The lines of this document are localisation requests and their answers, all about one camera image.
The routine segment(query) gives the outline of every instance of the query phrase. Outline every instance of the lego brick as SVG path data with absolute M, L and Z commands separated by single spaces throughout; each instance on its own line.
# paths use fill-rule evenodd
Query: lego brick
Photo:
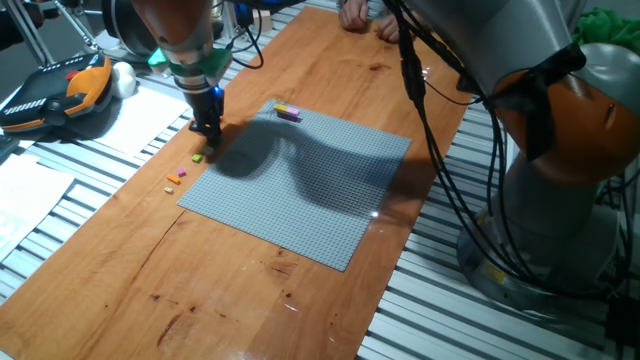
M 300 115 L 300 110 L 293 108 L 291 106 L 285 106 L 282 104 L 276 104 L 273 109 L 279 114 L 285 114 L 289 116 L 298 117 Z
M 180 185 L 180 179 L 171 174 L 167 175 L 167 179 L 176 185 Z

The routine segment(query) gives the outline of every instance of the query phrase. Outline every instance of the wooden tabletop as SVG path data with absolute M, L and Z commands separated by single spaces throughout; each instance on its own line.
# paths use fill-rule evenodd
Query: wooden tabletop
M 264 68 L 226 88 L 225 147 L 270 98 L 413 140 L 345 272 L 178 207 L 208 167 L 191 162 L 203 139 L 185 128 L 0 307 L 0 349 L 28 360 L 353 359 L 434 178 L 398 49 L 375 27 L 346 33 L 336 13 L 307 7 L 264 49 Z M 470 98 L 416 47 L 435 86 Z M 426 104 L 444 151 L 465 109 L 432 92 Z M 188 175 L 167 195 L 179 167 Z

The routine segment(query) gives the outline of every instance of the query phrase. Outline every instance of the orange and black device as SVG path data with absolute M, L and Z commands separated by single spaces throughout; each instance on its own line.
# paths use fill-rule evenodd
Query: orange and black device
M 111 100 L 111 61 L 80 55 L 31 74 L 0 112 L 7 135 L 39 132 L 92 111 Z

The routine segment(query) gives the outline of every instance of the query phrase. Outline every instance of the robotic arm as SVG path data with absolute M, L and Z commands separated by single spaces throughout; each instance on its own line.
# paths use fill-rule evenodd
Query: robotic arm
M 594 199 L 598 183 L 640 152 L 640 57 L 613 45 L 572 44 L 556 0 L 407 3 L 456 59 L 435 39 L 427 44 L 464 64 L 454 69 L 475 81 L 523 153 L 506 175 L 500 164 L 489 208 L 467 212 L 466 222 L 458 213 L 466 230 L 458 239 L 462 272 L 517 309 L 554 307 L 556 295 L 605 299 L 628 273 L 633 239 L 625 200 L 626 236 L 618 213 Z M 625 255 L 616 260 L 621 243 Z
M 213 48 L 213 0 L 132 0 L 159 46 L 150 65 L 157 72 L 168 67 L 176 85 L 193 108 L 189 129 L 211 144 L 221 140 L 220 117 L 224 91 L 217 85 L 231 65 L 231 51 Z

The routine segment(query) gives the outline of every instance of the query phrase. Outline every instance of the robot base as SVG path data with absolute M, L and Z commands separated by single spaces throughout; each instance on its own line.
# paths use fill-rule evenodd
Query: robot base
M 571 190 L 548 182 L 522 156 L 507 173 L 504 186 L 510 232 L 523 259 L 539 279 L 567 291 L 605 286 L 600 279 L 605 278 L 619 241 L 616 211 L 593 206 L 592 189 Z M 498 201 L 494 196 L 494 217 L 485 209 L 476 221 L 496 248 L 506 249 L 515 259 L 505 236 Z M 469 227 L 475 232 L 473 224 Z M 474 237 L 497 259 L 480 234 L 476 232 Z M 553 312 L 559 302 L 566 303 L 566 299 L 532 287 L 493 266 L 466 231 L 458 238 L 457 256 L 469 283 L 500 304 L 518 310 Z

